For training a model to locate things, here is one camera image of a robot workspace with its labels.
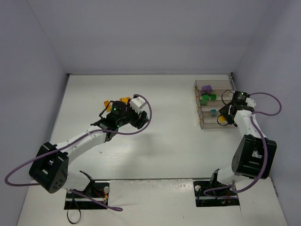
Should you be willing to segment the small yellow lego brick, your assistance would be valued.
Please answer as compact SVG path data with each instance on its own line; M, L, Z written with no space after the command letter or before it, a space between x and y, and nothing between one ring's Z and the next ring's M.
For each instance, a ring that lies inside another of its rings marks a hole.
M221 115L221 116L219 116L219 120L220 120L220 122L224 122L224 121L226 121L225 120L225 118Z

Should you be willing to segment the green hollow square lego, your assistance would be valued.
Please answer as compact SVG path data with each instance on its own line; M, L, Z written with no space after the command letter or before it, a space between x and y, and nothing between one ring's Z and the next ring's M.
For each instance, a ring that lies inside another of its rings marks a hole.
M217 100L216 94L211 94L211 95L210 95L210 100L211 100L211 101L216 101L216 100Z

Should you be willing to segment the teal cube lego brick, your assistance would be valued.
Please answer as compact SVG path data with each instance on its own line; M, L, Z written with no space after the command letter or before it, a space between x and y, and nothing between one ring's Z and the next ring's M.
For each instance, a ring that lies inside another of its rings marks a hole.
M217 116L217 111L215 109L210 110L210 115L211 117L216 117Z

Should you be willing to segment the purple butterfly curved lego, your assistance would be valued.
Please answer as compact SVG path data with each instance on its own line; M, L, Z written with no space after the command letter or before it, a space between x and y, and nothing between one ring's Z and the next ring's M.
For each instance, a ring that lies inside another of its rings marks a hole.
M202 87L201 91L202 91L203 94L211 94L213 89L212 89L212 86L206 85L206 86Z

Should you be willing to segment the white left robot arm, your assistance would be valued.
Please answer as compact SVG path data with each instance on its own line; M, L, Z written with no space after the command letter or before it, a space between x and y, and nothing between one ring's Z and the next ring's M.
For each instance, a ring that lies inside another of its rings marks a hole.
M114 101L110 113L92 123L85 132L59 144L44 143L29 175L50 194L59 189L92 192L95 180L82 170L72 172L69 165L93 147L111 141L125 125L141 129L150 121L143 110L146 104L141 97L132 98L127 103Z

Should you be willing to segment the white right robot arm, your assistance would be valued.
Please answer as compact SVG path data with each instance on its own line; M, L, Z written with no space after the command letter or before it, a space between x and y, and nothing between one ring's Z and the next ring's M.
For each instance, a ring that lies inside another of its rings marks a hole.
M269 176L277 150L275 141L267 138L260 129L255 111L256 102L246 92L235 91L232 100L219 110L227 125L233 125L240 131L242 139L232 158L231 165L216 169L211 176L210 186L229 186L245 178L252 179L247 188L258 180Z

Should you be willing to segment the yellow long lego brick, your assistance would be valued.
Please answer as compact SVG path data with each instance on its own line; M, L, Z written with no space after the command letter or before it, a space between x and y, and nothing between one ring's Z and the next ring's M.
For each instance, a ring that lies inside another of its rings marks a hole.
M109 112L111 110L111 101L104 101L105 110Z

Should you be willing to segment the yellow flat lego brick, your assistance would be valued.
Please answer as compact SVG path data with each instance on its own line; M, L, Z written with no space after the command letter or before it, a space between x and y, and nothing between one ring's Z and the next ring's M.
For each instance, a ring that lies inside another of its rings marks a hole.
M122 101L122 102L124 102L125 104L127 104L128 101L130 100L130 97L122 97L119 100Z

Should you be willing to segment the clear purple-lego bin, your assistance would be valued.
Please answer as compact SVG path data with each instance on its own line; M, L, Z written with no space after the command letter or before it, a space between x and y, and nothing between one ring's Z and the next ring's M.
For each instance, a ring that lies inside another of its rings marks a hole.
M211 86L212 90L233 90L234 87L229 80L219 81L219 80L195 80L194 88L201 90L204 86Z

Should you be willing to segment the clear green-lego bin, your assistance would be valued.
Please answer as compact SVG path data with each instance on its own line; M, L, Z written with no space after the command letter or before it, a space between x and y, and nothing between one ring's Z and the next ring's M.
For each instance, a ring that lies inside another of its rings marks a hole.
M216 101L221 101L223 99L224 102L229 102L232 100L233 93L231 91L226 90L213 90L213 94L216 95ZM203 99L201 90L195 90L195 96L197 96L200 100Z

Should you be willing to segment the clear yellow-lego bin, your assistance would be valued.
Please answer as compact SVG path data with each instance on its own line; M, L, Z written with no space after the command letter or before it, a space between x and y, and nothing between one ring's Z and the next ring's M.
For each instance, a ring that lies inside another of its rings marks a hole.
M198 122L200 124L201 129L235 129L236 128L234 125L230 125L226 121L220 122L219 116L217 117L198 116Z

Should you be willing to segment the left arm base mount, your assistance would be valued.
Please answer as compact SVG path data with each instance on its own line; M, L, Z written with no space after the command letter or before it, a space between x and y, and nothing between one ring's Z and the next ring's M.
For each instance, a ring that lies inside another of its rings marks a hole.
M89 179L89 183L81 191L74 188L77 192L84 194L97 202L102 203L99 205L91 201L90 199L83 197L79 194L67 191L65 198L65 210L106 210L109 201L110 182L109 181L97 181L93 179L87 173L80 171L79 175L83 179Z

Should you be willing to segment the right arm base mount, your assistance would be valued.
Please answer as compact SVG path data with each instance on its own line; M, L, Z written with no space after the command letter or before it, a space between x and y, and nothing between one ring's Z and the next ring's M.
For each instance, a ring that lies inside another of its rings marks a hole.
M216 173L210 179L193 180L196 207L239 206L238 195L217 181Z

